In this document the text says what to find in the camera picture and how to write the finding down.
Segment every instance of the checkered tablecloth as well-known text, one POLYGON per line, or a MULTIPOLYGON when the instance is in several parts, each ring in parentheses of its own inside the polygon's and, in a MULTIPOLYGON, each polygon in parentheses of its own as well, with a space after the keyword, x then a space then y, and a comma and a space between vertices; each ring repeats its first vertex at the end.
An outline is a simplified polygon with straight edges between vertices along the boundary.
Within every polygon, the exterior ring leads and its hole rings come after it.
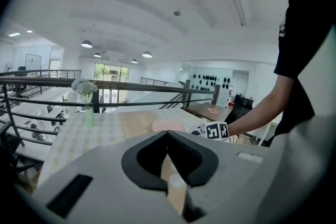
POLYGON ((84 113, 71 115, 50 148, 38 184, 96 146, 152 133, 152 123, 163 119, 181 122, 187 131, 204 123, 203 120, 177 108, 95 114, 96 125, 91 129, 86 127, 84 113))

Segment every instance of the wooden table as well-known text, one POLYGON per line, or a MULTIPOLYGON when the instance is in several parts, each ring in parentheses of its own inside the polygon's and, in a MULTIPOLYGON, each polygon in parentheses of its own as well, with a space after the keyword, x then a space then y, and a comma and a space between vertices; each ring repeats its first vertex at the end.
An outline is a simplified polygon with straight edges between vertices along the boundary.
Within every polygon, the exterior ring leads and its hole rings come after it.
MULTIPOLYGON (((204 123, 200 118, 182 109, 173 108, 95 114, 96 125, 89 129, 85 125, 84 113, 72 114, 51 146, 41 170, 38 186, 51 174, 96 146, 122 141, 137 135, 153 133, 152 123, 162 119, 181 122, 187 132, 191 127, 204 123)), ((183 182, 168 157, 163 162, 161 178, 168 183, 168 200, 176 211, 181 214, 186 183, 183 182)))
POLYGON ((204 103, 204 104, 191 105, 185 110, 191 114, 195 114, 199 117, 206 118, 210 121, 225 121, 227 116, 230 114, 232 108, 225 109, 222 108, 221 106, 217 106, 210 103, 204 103), (212 114, 208 109, 215 109, 218 112, 218 114, 212 114))

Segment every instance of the pink object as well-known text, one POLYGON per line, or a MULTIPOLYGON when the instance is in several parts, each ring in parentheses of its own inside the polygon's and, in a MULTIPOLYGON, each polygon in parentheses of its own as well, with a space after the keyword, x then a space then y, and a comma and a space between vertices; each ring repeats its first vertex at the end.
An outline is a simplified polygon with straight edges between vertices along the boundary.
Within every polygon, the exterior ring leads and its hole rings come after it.
POLYGON ((153 132, 168 131, 168 130, 186 132, 186 129, 181 122, 169 121, 169 120, 154 121, 152 124, 152 129, 153 132))
POLYGON ((212 114, 218 114, 217 110, 215 110, 215 109, 208 109, 208 110, 209 110, 210 113, 212 113, 212 114))

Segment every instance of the pink plate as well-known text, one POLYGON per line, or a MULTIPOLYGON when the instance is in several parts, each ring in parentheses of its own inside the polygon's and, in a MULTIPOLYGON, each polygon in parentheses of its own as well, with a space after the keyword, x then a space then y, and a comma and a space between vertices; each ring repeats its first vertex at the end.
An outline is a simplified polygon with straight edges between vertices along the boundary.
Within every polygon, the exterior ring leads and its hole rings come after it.
POLYGON ((186 132, 181 122, 169 121, 169 120, 154 121, 152 124, 152 129, 153 132, 168 131, 168 130, 186 132))

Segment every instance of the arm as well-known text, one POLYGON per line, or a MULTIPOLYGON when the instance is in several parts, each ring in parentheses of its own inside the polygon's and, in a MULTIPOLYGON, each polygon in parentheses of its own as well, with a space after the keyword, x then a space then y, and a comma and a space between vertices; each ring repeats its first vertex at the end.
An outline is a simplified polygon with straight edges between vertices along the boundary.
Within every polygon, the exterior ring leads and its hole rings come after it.
POLYGON ((272 91, 249 113, 229 124, 229 135, 258 129, 273 120, 286 107, 294 80, 278 75, 272 91))

